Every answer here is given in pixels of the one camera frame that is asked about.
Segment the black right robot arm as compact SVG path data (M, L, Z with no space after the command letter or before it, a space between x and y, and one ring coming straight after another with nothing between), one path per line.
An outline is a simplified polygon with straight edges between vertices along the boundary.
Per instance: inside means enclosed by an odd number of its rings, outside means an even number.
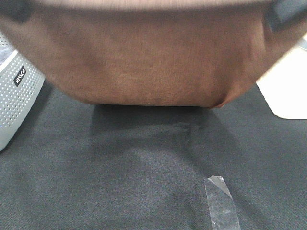
M276 0L264 18L268 28L275 32L303 19L306 15L306 0Z

